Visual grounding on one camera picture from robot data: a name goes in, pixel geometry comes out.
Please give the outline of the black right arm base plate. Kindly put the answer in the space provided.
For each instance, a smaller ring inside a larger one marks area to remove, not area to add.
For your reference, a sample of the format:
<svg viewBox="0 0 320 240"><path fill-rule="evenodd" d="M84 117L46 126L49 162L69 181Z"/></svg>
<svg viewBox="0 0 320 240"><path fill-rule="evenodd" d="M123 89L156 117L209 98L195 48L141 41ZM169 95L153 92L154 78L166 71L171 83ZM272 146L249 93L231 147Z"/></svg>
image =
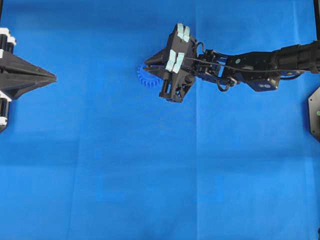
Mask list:
<svg viewBox="0 0 320 240"><path fill-rule="evenodd" d="M307 99L309 133L320 142L320 87Z"/></svg>

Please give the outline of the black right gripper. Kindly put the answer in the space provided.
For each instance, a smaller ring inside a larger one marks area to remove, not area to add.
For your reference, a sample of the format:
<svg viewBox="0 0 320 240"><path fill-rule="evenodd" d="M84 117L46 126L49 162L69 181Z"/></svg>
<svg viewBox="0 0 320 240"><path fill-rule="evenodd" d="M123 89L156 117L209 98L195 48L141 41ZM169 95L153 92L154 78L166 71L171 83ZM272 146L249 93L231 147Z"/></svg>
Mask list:
<svg viewBox="0 0 320 240"><path fill-rule="evenodd" d="M177 23L166 48L144 61L147 72L163 80L159 96L168 102L182 103L195 83L195 62L192 59L197 57L196 43L190 28Z"/></svg>

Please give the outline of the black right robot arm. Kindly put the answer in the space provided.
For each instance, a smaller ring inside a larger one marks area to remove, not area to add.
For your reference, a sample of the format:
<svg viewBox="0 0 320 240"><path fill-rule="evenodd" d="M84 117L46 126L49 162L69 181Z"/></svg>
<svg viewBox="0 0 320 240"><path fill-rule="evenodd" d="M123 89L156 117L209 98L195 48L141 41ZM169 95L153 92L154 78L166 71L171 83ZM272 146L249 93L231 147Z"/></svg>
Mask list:
<svg viewBox="0 0 320 240"><path fill-rule="evenodd" d="M144 63L145 71L163 81L159 96L182 103L197 78L216 84L221 92L241 83L265 92L277 90L280 81L294 80L304 73L319 74L320 42L227 55L205 49L188 26L178 23L166 47Z"/></svg>

